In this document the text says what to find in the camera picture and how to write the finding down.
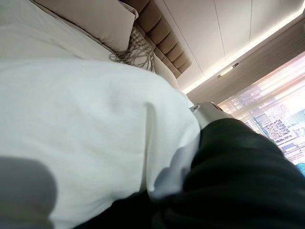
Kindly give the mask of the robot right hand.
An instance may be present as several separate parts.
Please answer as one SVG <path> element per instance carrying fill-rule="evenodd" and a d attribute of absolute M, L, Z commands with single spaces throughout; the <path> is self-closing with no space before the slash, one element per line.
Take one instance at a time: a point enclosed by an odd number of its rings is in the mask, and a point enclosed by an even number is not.
<path fill-rule="evenodd" d="M 154 229 L 302 229 L 305 177 L 268 138 L 213 103 L 192 108 L 199 149 Z"/>

